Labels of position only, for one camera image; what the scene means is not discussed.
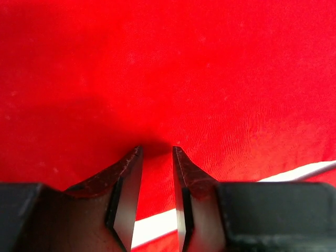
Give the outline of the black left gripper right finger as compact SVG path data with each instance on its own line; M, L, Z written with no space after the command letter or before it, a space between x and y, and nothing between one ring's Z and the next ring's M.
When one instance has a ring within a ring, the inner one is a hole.
M335 187L220 182L172 149L180 251L335 251Z

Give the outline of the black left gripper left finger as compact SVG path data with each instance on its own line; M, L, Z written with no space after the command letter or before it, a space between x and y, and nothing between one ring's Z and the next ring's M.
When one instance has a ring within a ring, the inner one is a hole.
M143 166L135 147L65 191L1 184L1 251L130 251Z

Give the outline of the red trousers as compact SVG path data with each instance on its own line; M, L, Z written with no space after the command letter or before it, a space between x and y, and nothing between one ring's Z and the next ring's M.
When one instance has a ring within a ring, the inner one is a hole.
M229 181L335 160L335 1L1 1L1 181L137 145L138 219L174 208L175 145Z

